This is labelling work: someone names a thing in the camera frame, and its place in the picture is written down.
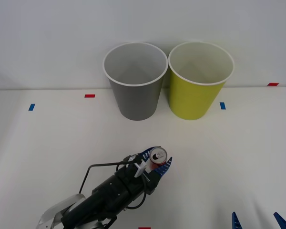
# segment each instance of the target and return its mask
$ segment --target red can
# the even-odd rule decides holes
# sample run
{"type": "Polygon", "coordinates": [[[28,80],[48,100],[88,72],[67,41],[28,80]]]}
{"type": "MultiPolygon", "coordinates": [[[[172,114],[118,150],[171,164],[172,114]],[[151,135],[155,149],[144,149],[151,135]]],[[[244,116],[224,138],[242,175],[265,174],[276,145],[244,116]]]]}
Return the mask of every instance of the red can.
{"type": "Polygon", "coordinates": [[[162,147],[155,147],[149,153],[151,160],[151,170],[158,168],[166,163],[167,152],[162,147]]]}

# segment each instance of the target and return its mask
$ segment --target white table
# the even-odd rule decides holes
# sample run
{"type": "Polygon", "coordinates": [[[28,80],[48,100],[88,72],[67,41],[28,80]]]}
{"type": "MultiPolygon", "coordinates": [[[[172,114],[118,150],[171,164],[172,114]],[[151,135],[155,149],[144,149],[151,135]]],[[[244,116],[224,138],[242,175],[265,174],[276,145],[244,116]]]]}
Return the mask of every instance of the white table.
{"type": "MultiPolygon", "coordinates": [[[[196,121],[176,117],[164,91],[144,121],[124,118],[111,90],[0,91],[0,229],[34,229],[90,164],[158,145],[170,170],[112,229],[229,229],[233,211],[244,229],[278,229],[275,211],[286,220],[286,88],[224,88],[196,121]]],[[[93,168],[83,194],[114,171],[93,168]]]]}

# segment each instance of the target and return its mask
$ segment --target blue tape marker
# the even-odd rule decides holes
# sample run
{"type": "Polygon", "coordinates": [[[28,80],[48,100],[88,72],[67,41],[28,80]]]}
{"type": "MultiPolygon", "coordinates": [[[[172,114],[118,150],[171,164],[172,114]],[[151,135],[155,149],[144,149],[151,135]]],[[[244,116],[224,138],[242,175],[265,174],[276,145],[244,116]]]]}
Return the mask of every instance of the blue tape marker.
{"type": "Polygon", "coordinates": [[[33,111],[34,107],[35,107],[35,104],[31,104],[30,107],[29,107],[29,111],[33,111]]]}
{"type": "Polygon", "coordinates": [[[220,108],[221,108],[222,110],[225,110],[225,103],[224,103],[224,102],[220,102],[220,108]]]}

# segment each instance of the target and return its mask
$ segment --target black cable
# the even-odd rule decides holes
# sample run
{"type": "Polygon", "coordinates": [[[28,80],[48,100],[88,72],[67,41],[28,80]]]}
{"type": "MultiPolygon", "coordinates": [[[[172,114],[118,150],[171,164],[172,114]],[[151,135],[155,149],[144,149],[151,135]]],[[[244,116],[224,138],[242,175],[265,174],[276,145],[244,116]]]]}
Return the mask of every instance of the black cable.
{"type": "Polygon", "coordinates": [[[141,178],[142,178],[143,185],[144,185],[144,196],[143,196],[143,199],[142,199],[141,203],[138,204],[137,206],[135,206],[135,207],[126,207],[127,209],[134,210],[134,209],[137,209],[137,208],[141,207],[142,204],[144,203],[145,199],[146,199],[146,190],[147,190],[147,188],[146,188],[146,180],[145,180],[143,174],[141,175],[141,178]]]}
{"type": "Polygon", "coordinates": [[[80,192],[82,192],[82,188],[84,187],[84,184],[85,184],[85,181],[87,179],[87,176],[89,174],[89,171],[92,167],[102,167],[102,166],[119,166],[119,165],[128,165],[128,164],[134,164],[135,161],[127,161],[127,162],[115,162],[115,163],[107,163],[107,164],[95,164],[95,165],[91,165],[88,167],[88,170],[86,172],[86,175],[85,175],[85,178],[84,180],[82,181],[82,186],[81,186],[81,189],[80,189],[80,192]]]}

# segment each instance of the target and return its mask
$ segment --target tape marker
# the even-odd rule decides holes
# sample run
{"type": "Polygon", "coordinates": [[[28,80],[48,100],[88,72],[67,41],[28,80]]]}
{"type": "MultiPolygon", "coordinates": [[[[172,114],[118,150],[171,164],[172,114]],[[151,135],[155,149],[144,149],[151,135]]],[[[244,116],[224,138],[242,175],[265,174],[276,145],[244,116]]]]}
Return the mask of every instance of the tape marker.
{"type": "Polygon", "coordinates": [[[35,104],[31,104],[30,107],[29,107],[29,111],[33,111],[34,107],[35,107],[35,104]]]}
{"type": "Polygon", "coordinates": [[[267,86],[278,86],[279,83],[269,83],[267,86]]]}
{"type": "Polygon", "coordinates": [[[85,95],[85,98],[94,98],[95,97],[95,94],[86,94],[85,95]]]}
{"type": "Polygon", "coordinates": [[[222,110],[225,110],[225,103],[224,103],[224,102],[220,102],[219,104],[220,104],[220,108],[221,108],[222,110]]]}

